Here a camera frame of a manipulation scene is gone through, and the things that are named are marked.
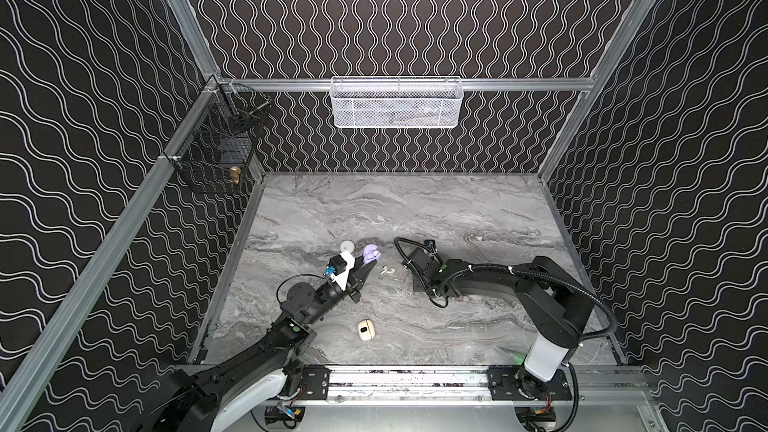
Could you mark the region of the purple round charging case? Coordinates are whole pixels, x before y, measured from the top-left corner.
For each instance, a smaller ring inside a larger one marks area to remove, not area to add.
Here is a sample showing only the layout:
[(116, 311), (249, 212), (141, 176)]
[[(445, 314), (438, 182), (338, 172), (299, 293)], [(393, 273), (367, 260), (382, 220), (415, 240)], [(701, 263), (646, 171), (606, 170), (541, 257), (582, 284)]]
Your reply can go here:
[(381, 252), (376, 244), (367, 244), (363, 249), (363, 263), (369, 264), (374, 261), (378, 261), (381, 257)]

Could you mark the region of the white round charging case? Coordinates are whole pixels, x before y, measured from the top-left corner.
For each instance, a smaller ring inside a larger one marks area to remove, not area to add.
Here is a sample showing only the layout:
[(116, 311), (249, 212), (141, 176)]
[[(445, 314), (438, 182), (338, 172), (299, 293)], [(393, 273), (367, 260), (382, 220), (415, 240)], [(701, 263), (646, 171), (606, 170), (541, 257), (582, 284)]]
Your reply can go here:
[(355, 251), (356, 251), (355, 243), (352, 241), (344, 241), (340, 245), (341, 254), (347, 253), (347, 254), (350, 254), (351, 256), (355, 256)]

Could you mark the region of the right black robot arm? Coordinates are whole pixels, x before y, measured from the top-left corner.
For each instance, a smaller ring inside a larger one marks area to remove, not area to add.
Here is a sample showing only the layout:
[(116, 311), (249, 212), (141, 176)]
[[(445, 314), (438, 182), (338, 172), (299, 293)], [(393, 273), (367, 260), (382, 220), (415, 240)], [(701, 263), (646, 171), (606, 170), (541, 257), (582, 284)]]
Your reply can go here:
[(436, 306), (464, 296), (522, 305), (537, 330), (522, 364), (522, 382), (550, 382), (583, 342), (607, 337), (618, 327), (611, 308), (548, 257), (520, 265), (471, 264), (443, 259), (421, 246), (402, 259)]

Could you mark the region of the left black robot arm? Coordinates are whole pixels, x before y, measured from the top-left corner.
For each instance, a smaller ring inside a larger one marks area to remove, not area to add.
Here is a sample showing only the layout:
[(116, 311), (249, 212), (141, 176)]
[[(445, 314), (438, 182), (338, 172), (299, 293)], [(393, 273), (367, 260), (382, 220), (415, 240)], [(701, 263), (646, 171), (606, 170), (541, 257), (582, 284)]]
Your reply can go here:
[(329, 260), (320, 284), (293, 284), (260, 340), (200, 372), (174, 371), (131, 429), (224, 431), (268, 399), (288, 400), (300, 390), (294, 376), (316, 337), (312, 326), (341, 301), (360, 300), (379, 257), (376, 250), (358, 257), (342, 252)]

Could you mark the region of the beige charging case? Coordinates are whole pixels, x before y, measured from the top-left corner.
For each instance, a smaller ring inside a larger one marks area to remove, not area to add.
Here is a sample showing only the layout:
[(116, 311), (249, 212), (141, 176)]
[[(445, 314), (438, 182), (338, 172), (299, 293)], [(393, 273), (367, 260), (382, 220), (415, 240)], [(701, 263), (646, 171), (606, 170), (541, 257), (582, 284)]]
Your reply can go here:
[(370, 320), (363, 320), (357, 324), (359, 339), (363, 342), (371, 341), (376, 336), (375, 326)]

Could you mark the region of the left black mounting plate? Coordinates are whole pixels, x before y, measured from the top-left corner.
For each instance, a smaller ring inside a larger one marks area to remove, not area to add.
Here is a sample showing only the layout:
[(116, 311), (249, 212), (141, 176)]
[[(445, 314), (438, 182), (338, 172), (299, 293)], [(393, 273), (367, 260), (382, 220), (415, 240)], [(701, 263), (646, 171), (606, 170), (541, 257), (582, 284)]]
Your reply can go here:
[(300, 364), (286, 372), (283, 400), (313, 401), (328, 397), (331, 370), (322, 365)]

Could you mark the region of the black mounting plate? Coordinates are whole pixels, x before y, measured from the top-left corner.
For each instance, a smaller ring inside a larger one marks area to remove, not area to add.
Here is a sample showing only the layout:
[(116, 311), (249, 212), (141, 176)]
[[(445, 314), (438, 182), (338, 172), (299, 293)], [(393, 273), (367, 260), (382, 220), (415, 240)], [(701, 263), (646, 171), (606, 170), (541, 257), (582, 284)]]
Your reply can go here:
[(322, 365), (300, 364), (286, 372), (283, 400), (313, 401), (328, 397), (331, 370)]
[(573, 398), (568, 375), (558, 369), (544, 382), (521, 365), (491, 366), (487, 369), (488, 390), (493, 401), (569, 401)]

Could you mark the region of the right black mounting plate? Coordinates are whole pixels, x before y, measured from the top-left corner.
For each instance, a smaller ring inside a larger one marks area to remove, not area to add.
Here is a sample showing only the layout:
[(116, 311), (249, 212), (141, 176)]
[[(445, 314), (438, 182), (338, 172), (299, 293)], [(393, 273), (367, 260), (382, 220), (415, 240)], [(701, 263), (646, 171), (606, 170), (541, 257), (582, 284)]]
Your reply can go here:
[(488, 390), (493, 401), (569, 401), (573, 398), (568, 375), (558, 369), (544, 382), (521, 365), (491, 366), (487, 369)]

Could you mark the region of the small brass object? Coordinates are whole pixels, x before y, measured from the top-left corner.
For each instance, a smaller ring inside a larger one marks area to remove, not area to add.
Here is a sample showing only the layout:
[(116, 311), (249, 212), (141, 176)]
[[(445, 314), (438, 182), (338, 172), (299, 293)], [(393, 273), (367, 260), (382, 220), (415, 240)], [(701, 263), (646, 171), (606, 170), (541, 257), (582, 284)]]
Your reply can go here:
[(238, 166), (233, 166), (229, 169), (230, 182), (233, 185), (239, 185), (242, 177), (242, 169)]

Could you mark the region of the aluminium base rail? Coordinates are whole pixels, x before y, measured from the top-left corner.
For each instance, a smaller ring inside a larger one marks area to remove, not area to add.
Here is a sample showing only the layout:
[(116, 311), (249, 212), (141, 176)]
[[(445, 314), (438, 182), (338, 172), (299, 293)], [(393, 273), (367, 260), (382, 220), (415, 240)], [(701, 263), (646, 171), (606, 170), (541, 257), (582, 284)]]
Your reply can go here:
[(332, 366), (325, 400), (290, 402), (297, 406), (544, 406), (569, 405), (577, 396), (586, 406), (648, 405), (649, 386), (637, 367), (586, 366), (577, 374), (569, 401), (493, 401), (486, 366)]

